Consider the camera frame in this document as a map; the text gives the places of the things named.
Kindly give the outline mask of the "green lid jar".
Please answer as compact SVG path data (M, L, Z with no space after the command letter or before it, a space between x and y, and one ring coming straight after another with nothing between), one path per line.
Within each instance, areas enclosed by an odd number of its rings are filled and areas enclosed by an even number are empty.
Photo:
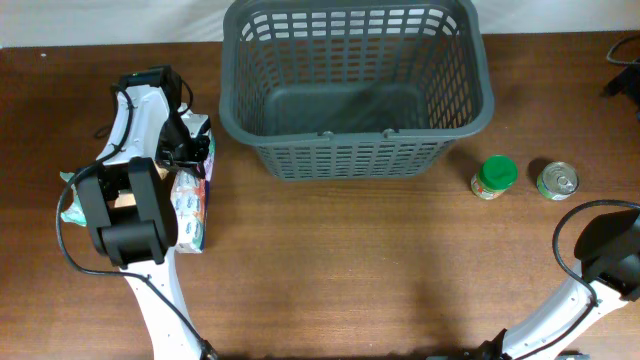
M471 179L471 190L479 198L493 200L510 189L519 176L515 162L505 155L493 155Z

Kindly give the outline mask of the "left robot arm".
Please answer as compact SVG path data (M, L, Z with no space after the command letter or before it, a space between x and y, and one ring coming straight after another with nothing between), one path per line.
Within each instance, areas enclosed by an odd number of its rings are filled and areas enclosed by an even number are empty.
M182 95L189 85L169 65L122 76L112 87L114 123L96 160L69 181L96 251L127 281L156 359L214 359L196 330L175 265L179 212L169 179L208 180L213 157L208 116Z

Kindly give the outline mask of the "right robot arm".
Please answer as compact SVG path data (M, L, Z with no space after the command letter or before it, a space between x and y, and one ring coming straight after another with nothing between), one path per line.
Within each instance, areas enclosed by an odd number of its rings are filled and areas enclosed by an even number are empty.
M619 206L601 214L580 233L576 263L559 253L559 235L577 213L597 206ZM556 262L568 278L527 319L483 344L478 359L555 359L605 315L639 299L639 205L596 200L570 210L552 236Z

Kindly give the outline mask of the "brown paper pouch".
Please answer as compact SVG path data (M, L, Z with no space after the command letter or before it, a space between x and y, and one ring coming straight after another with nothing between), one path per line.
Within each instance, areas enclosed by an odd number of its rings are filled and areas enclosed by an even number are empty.
M147 183L148 189L142 192L143 200L158 197L159 193L163 193L168 188L166 182L167 177L169 176L169 171L160 167L157 163L154 164L154 169L157 174L157 180L152 179ZM108 208L117 209L135 206L137 204L136 195L131 188L128 168L117 168L117 177L115 180L115 198L107 201Z

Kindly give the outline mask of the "teal snack wrapper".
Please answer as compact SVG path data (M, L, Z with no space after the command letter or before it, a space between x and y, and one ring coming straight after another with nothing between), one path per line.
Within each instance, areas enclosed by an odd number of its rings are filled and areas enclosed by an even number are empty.
M82 209L80 199L75 185L71 186L73 200L71 205L61 213L61 220L66 223L73 223L82 227L87 226L87 220Z

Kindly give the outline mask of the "small tin can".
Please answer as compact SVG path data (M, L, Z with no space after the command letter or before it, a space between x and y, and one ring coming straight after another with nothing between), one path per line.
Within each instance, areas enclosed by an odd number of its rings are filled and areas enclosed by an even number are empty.
M549 163L536 179L539 193L553 201L567 199L579 186L580 178L576 169L566 162Z

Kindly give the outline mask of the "grey plastic shopping basket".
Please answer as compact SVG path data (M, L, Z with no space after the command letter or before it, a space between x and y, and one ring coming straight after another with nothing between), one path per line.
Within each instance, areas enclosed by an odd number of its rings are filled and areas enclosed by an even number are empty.
M467 0L242 0L223 37L221 123L284 181L412 177L494 114Z

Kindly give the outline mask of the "multipack of tissue packets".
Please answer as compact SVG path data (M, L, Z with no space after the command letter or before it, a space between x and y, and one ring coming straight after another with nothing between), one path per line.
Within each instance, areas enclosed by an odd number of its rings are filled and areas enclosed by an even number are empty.
M215 158L215 140L210 129L209 156L204 162L205 177L180 170L177 172L170 199L176 211L178 239L176 251L199 254L204 250L209 184Z

